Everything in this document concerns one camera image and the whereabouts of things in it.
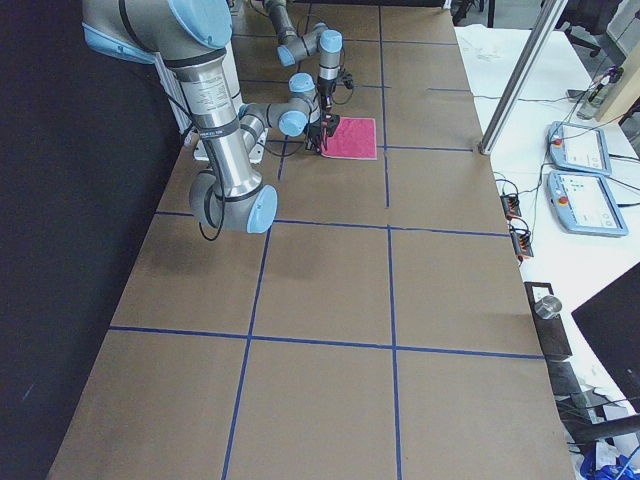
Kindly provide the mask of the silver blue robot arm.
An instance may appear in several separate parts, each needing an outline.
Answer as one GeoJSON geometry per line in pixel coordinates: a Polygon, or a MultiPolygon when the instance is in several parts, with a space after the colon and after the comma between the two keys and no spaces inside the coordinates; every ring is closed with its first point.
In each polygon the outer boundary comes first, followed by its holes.
{"type": "Polygon", "coordinates": [[[285,2],[264,4],[276,31],[284,66],[319,57],[317,77],[297,73],[289,80],[285,103],[234,102],[225,68],[232,18],[225,1],[85,1],[83,28],[98,53],[143,64],[156,57],[175,75],[186,115],[209,159],[193,181],[189,203],[201,226],[218,232],[261,234],[272,225],[278,206],[275,188],[250,163],[263,132],[278,128],[289,137],[306,135],[320,149],[339,124],[332,94],[340,71],[343,38],[325,23],[300,36],[285,2]]]}
{"type": "Polygon", "coordinates": [[[315,54],[319,55],[318,95],[322,111],[330,113],[333,94],[341,73],[344,72],[342,34],[331,29],[325,22],[319,22],[308,33],[299,35],[290,19],[286,1],[263,1],[262,4],[277,35],[277,54],[284,67],[293,66],[315,54]]]}

